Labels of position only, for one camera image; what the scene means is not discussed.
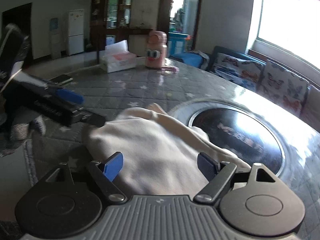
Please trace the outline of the white refrigerator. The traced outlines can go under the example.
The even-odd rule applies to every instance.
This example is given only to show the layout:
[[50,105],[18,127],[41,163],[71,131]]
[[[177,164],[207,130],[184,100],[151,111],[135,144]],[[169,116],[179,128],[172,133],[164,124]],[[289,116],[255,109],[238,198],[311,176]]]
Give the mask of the white refrigerator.
[[69,11],[67,17],[67,53],[84,52],[84,10]]

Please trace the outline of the dark blue sofa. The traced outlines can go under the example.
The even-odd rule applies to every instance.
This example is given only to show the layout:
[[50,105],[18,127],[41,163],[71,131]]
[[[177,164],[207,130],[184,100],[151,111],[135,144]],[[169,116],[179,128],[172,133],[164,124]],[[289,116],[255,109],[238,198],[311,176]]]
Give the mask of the dark blue sofa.
[[221,46],[212,55],[194,50],[169,58],[249,89],[319,130],[319,86],[282,63]]

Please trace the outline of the white tissue pack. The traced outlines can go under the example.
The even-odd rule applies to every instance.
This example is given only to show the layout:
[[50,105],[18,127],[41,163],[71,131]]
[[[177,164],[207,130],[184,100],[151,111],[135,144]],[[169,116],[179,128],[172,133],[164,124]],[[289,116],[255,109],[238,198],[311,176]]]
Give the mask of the white tissue pack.
[[129,52],[127,40],[105,46],[105,52],[100,60],[100,68],[107,73],[119,72],[135,68],[137,56]]

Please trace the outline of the dark wooden door frame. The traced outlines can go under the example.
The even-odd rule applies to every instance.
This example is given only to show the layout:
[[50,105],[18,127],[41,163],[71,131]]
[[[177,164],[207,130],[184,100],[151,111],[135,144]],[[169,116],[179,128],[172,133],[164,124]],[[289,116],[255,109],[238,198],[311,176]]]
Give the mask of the dark wooden door frame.
[[190,36],[185,52],[195,48],[199,25],[201,0],[159,0],[157,30],[184,33]]

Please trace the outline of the butterfly print cushion left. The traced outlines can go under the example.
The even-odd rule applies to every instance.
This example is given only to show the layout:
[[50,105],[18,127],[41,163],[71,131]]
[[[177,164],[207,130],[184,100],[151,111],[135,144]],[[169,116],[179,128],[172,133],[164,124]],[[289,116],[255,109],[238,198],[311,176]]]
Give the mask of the butterfly print cushion left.
[[243,60],[224,53],[218,53],[213,64],[215,75],[253,92],[257,90],[264,68],[265,65],[260,62]]

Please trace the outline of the butterfly print cushion middle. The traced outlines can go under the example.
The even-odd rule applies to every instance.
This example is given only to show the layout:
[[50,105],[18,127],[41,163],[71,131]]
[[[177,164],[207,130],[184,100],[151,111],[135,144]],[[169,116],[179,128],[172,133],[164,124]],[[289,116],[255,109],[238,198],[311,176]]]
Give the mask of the butterfly print cushion middle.
[[309,81],[303,77],[273,61],[267,61],[257,93],[299,117],[309,88]]

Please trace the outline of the pink cartoon water bottle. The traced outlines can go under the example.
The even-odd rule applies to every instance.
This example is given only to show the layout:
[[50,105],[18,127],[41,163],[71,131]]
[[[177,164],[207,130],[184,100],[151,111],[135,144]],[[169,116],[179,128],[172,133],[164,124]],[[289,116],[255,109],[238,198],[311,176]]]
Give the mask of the pink cartoon water bottle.
[[152,30],[149,32],[146,45],[145,65],[151,69],[165,66],[167,56],[167,35],[165,32]]

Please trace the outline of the window with frame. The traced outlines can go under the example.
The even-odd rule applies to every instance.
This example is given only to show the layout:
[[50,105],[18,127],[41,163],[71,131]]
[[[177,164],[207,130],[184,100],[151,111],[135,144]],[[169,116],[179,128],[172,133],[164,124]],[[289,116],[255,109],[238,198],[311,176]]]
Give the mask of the window with frame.
[[319,0],[262,0],[254,50],[319,70]]

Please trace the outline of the cream knit sweater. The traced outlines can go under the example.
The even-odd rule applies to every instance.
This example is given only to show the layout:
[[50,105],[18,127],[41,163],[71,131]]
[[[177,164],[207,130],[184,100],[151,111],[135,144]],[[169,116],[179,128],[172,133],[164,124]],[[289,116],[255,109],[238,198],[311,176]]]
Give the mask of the cream knit sweater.
[[186,126],[156,103],[147,108],[127,108],[100,128],[84,126],[82,143],[93,159],[102,163],[116,152],[123,154],[124,166],[114,183],[127,197],[147,194],[193,198],[208,184],[197,166],[201,152],[217,163],[228,161],[240,168],[250,167],[236,154],[211,143],[202,129]]

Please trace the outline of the dark wooden cabinet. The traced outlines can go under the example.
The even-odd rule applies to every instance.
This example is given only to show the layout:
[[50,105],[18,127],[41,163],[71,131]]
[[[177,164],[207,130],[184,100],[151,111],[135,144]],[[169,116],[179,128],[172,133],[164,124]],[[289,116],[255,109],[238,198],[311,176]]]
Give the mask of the dark wooden cabinet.
[[91,0],[89,40],[94,50],[104,50],[106,38],[117,39],[118,30],[128,28],[132,0]]

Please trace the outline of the black smartphone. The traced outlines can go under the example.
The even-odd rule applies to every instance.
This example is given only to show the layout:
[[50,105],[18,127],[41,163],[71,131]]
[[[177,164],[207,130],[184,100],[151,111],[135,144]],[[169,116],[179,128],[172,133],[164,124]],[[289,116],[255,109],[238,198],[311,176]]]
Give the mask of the black smartphone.
[[57,86],[62,86],[64,84],[72,82],[73,78],[69,75],[62,74],[62,75],[59,75],[57,77],[50,79],[49,81]]

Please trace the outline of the blue plastic cabinet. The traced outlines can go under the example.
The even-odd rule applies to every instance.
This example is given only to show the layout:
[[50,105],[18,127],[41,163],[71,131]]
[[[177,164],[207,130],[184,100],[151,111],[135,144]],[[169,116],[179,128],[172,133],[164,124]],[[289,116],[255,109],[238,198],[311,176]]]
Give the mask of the blue plastic cabinet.
[[168,33],[168,56],[181,54],[185,52],[186,41],[190,36],[184,33],[169,32]]

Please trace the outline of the butterfly print cushion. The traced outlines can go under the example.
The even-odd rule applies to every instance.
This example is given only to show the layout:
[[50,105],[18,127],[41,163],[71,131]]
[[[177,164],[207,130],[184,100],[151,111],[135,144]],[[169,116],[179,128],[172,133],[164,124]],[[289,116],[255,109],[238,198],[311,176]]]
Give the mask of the butterfly print cushion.
[[213,64],[215,75],[253,92],[257,90],[264,68],[265,65],[260,62],[243,60],[224,53],[218,53]]
[[309,81],[303,77],[273,61],[267,61],[257,93],[299,117],[309,88]]

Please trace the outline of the round black induction cooktop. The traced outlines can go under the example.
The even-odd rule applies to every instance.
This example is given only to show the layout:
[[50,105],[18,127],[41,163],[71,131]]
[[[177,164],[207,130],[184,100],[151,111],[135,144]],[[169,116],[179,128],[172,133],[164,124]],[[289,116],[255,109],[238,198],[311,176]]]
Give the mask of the round black induction cooktop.
[[240,109],[207,107],[196,111],[188,125],[202,129],[210,142],[249,165],[262,163],[277,176],[284,168],[285,151],[278,137],[260,120]]

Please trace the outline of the water dispenser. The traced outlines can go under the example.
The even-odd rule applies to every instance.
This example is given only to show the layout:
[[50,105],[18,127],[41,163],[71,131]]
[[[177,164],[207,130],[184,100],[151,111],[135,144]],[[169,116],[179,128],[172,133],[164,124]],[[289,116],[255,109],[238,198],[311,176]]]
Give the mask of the water dispenser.
[[49,33],[52,59],[61,58],[61,31],[59,26],[59,19],[57,17],[50,19]]

